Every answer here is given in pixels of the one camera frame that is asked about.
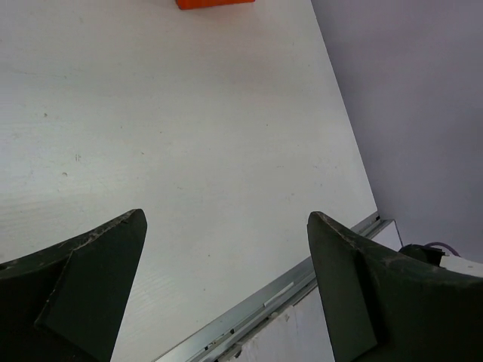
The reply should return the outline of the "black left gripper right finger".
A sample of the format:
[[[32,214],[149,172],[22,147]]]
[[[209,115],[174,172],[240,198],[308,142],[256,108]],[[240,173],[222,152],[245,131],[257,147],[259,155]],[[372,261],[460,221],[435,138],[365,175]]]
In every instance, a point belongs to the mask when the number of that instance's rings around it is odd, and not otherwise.
[[[337,361],[480,361],[482,279],[356,234],[316,211],[309,249]]]

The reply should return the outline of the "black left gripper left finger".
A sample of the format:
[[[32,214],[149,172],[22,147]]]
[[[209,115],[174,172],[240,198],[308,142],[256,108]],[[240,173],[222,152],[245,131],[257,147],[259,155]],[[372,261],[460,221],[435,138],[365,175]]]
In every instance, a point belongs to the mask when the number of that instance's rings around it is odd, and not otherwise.
[[[146,238],[143,210],[1,264],[3,361],[109,361]]]

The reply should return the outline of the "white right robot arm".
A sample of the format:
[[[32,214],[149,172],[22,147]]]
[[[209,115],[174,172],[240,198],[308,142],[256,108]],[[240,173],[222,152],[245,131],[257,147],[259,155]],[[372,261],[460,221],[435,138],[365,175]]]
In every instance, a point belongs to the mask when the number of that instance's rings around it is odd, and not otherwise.
[[[479,278],[483,277],[481,263],[464,259],[453,247],[444,243],[409,244],[403,246],[399,252],[451,272]]]

